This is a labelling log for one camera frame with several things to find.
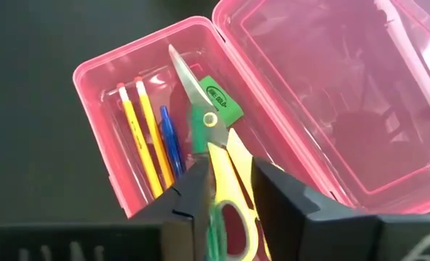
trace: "yellow pencil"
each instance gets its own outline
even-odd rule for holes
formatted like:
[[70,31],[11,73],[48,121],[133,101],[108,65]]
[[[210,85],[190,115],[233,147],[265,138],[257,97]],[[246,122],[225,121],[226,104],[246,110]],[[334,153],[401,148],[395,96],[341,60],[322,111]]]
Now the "yellow pencil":
[[162,185],[158,179],[157,171],[155,170],[152,157],[149,153],[149,148],[145,142],[144,134],[142,134],[141,126],[139,126],[139,122],[137,121],[133,103],[129,100],[124,84],[119,84],[118,88],[121,102],[123,103],[123,109],[125,111],[126,118],[128,118],[129,128],[133,134],[134,142],[136,143],[142,164],[144,165],[145,173],[150,183],[150,189],[152,190],[152,194],[156,199],[163,193]]
[[163,146],[162,137],[160,131],[158,130],[157,121],[155,120],[154,112],[152,106],[150,105],[149,96],[145,90],[144,82],[142,78],[136,78],[136,88],[141,100],[141,106],[144,111],[145,121],[149,126],[150,136],[154,142],[155,152],[157,153],[157,159],[160,164],[160,168],[163,174],[163,180],[165,181],[166,189],[171,187],[174,183],[173,173],[171,172],[170,163],[166,157],[165,148]]

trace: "black surface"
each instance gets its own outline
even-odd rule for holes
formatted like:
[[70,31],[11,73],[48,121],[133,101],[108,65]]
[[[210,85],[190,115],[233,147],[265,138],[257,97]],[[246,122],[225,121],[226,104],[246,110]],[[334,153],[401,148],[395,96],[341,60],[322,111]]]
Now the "black surface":
[[204,260],[210,202],[206,159],[192,165],[184,177],[131,222],[1,227],[0,261],[18,260],[21,249],[29,256],[21,259],[26,261]]
[[125,219],[73,70],[217,2],[0,1],[0,224]]

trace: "scissor handle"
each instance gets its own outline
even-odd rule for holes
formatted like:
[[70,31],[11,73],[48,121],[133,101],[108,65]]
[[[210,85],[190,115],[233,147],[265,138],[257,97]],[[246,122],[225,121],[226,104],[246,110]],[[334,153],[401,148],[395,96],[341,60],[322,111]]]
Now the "scissor handle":
[[248,207],[245,201],[228,152],[211,143],[208,144],[208,151],[216,180],[214,203],[220,207],[228,204],[234,207],[241,218],[246,235],[244,251],[239,255],[228,255],[228,260],[252,261],[258,250],[258,230],[255,222],[257,214]]
[[256,213],[252,210],[238,205],[230,200],[225,200],[219,203],[219,208],[223,208],[227,205],[231,205],[239,214],[239,217],[244,226],[245,233],[245,247],[241,254],[237,255],[227,255],[227,261],[237,261],[237,260],[253,260],[258,250],[258,230],[256,220]]
[[[257,214],[257,208],[255,206],[255,201],[253,198],[252,189],[252,160],[253,156],[250,154],[249,150],[245,147],[242,140],[237,135],[236,131],[232,128],[229,130],[228,142],[226,144],[226,150],[228,151],[229,157],[234,163],[234,167],[239,174],[241,182],[244,185],[245,190],[250,201],[253,203],[253,213],[257,220],[259,220]],[[268,244],[265,239],[265,235],[262,233],[263,245],[265,247],[265,253],[269,260],[271,260]]]

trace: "transparent plastic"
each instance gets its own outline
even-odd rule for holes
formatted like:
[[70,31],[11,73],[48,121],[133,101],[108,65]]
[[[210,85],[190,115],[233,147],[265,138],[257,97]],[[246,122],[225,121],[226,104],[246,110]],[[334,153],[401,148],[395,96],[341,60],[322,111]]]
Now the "transparent plastic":
[[[195,76],[201,80],[211,75],[239,103],[245,115],[232,127],[253,155],[289,169],[299,165],[299,161],[290,156],[291,149],[282,145],[284,138],[278,135],[265,109],[227,57],[223,40],[212,23],[207,18],[192,17],[84,62],[74,73],[74,82],[109,171],[109,179],[128,216],[145,207],[153,198],[121,106],[117,83],[127,83],[128,95],[147,138],[157,172],[152,140],[132,82],[136,76],[143,78],[158,123],[161,123],[160,106],[168,107],[183,160],[187,167],[193,163],[187,117],[189,99],[170,61],[168,44],[181,53]],[[307,174],[300,173],[304,175],[298,178],[310,183]]]
[[214,24],[191,17],[84,62],[73,80],[126,214],[153,198],[117,83],[127,83],[152,147],[132,83],[143,77],[157,122],[168,106],[187,167],[193,162],[189,100],[168,44],[239,103],[245,116],[233,127],[253,155],[351,207],[430,211],[428,8],[417,0],[222,0]]
[[400,2],[234,0],[213,15],[320,191],[367,212],[430,211],[430,31]]

